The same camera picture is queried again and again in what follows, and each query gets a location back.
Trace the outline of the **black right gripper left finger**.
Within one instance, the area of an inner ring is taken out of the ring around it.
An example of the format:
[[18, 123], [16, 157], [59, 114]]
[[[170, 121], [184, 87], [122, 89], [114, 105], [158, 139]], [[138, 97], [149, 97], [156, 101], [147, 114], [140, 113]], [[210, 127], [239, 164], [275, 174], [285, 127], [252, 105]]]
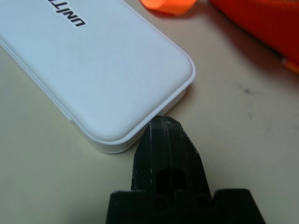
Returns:
[[169, 116], [157, 116], [147, 124], [134, 155], [131, 190], [143, 190], [151, 198], [173, 198], [171, 125]]

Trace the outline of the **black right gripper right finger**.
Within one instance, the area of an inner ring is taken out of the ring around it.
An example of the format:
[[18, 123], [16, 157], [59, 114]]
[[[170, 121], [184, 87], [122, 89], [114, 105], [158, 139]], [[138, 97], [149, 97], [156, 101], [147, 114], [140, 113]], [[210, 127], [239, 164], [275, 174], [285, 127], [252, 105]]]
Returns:
[[170, 169], [170, 189], [184, 190], [192, 195], [210, 196], [203, 163], [181, 124], [171, 117], [165, 118], [167, 151]]

